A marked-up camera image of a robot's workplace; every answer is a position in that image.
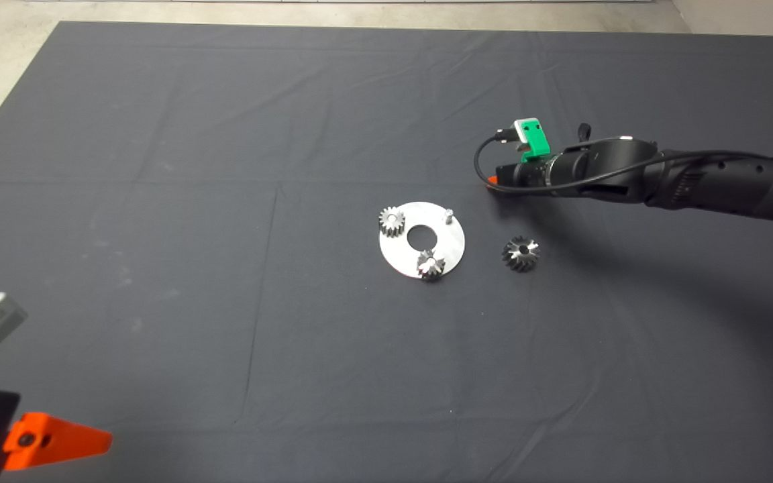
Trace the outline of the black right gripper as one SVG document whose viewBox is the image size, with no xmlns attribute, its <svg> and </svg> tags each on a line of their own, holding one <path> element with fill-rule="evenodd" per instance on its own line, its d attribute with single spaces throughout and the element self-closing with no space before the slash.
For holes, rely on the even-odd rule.
<svg viewBox="0 0 773 483">
<path fill-rule="evenodd" d="M 504 195 L 555 195 L 548 186 L 548 170 L 554 157 L 533 157 L 528 161 L 503 164 L 495 174 L 486 178 L 488 189 Z"/>
</svg>

